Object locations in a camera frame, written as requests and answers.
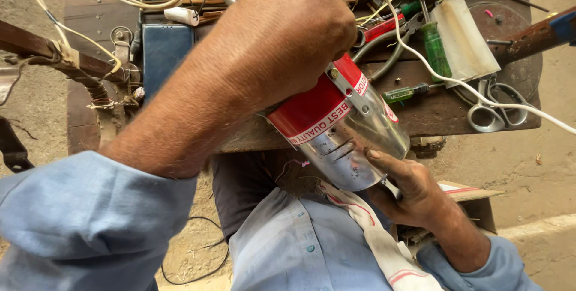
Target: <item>shirt sleeve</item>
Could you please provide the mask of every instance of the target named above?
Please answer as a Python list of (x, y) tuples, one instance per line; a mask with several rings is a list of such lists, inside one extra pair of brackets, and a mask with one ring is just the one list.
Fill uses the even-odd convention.
[(524, 263), (514, 244), (502, 237), (488, 238), (491, 243), (490, 256), (486, 265), (477, 271), (457, 272), (437, 243), (428, 243), (419, 250), (418, 262), (443, 287), (454, 291), (542, 291), (524, 273)]
[(0, 289), (154, 288), (195, 189), (93, 151), (0, 180)]

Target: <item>red handle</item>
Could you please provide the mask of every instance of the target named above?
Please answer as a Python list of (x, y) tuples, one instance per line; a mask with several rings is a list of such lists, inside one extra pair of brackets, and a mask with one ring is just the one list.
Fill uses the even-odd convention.
[[(403, 14), (398, 14), (398, 20), (401, 20), (403, 18), (404, 18)], [(394, 29), (396, 29), (396, 22), (394, 21), (394, 18), (392, 18), (382, 23), (379, 23), (373, 28), (364, 31), (364, 37), (366, 37), (366, 42), (368, 43), (376, 39), (377, 37), (383, 35), (384, 33)]]

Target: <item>light blue shirt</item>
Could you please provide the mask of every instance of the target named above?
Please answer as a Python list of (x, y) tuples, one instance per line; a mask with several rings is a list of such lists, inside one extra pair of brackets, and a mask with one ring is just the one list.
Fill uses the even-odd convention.
[[(155, 290), (196, 179), (156, 177), (88, 151), (0, 180), (1, 290)], [(428, 244), (419, 263), (451, 290), (541, 290), (509, 241), (457, 273)], [(391, 290), (346, 211), (276, 189), (230, 239), (233, 290)]]

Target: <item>nut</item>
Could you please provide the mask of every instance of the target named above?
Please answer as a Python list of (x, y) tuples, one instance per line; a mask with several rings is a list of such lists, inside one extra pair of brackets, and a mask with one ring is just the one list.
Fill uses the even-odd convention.
[(19, 59), (18, 59), (18, 56), (15, 56), (15, 55), (10, 55), (10, 56), (5, 56), (5, 57), (4, 57), (4, 61), (5, 61), (6, 63), (11, 64), (11, 65), (16, 65), (16, 64), (18, 64), (18, 60), (19, 60)]

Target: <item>concrete floor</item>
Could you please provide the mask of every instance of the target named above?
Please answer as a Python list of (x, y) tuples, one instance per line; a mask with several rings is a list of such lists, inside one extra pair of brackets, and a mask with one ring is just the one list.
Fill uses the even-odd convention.
[[(45, 0), (52, 13), (63, 18), (63, 0)], [(562, 11), (576, 5), (576, 0), (532, 0), (551, 11)], [(0, 0), (0, 20), (33, 33), (57, 38), (54, 27), (33, 0)], [(534, 21), (546, 13), (532, 9)], [(544, 53), (540, 96), (544, 111), (576, 125), (576, 87), (572, 58), (576, 48), (567, 45)], [(46, 164), (65, 157), (66, 151), (66, 80), (63, 74), (46, 67), (26, 67), (8, 103), (0, 114), (20, 121), (16, 130), (29, 150), (30, 160)], [(572, 290), (570, 273), (576, 270), (576, 220), (551, 225), (546, 218), (576, 213), (576, 139), (544, 121), (537, 130), (511, 133), (451, 136), (438, 158), (423, 161), (438, 180), (449, 180), (475, 187), (505, 190), (506, 196), (492, 200), (498, 229), (516, 243), (526, 263), (526, 272), (545, 290)], [(542, 155), (537, 165), (536, 154)], [(0, 165), (0, 175), (10, 172)], [(217, 220), (210, 177), (199, 181), (195, 206), (191, 213)], [(539, 233), (533, 227), (544, 227)], [(196, 250), (218, 240), (220, 232), (203, 222), (190, 223), (171, 243), (165, 268), (168, 276), (184, 281), (218, 266), (226, 251), (221, 245), (210, 250)], [(224, 289), (231, 279), (228, 264), (212, 278), (192, 283), (184, 289)], [(159, 284), (168, 290), (161, 275)]]

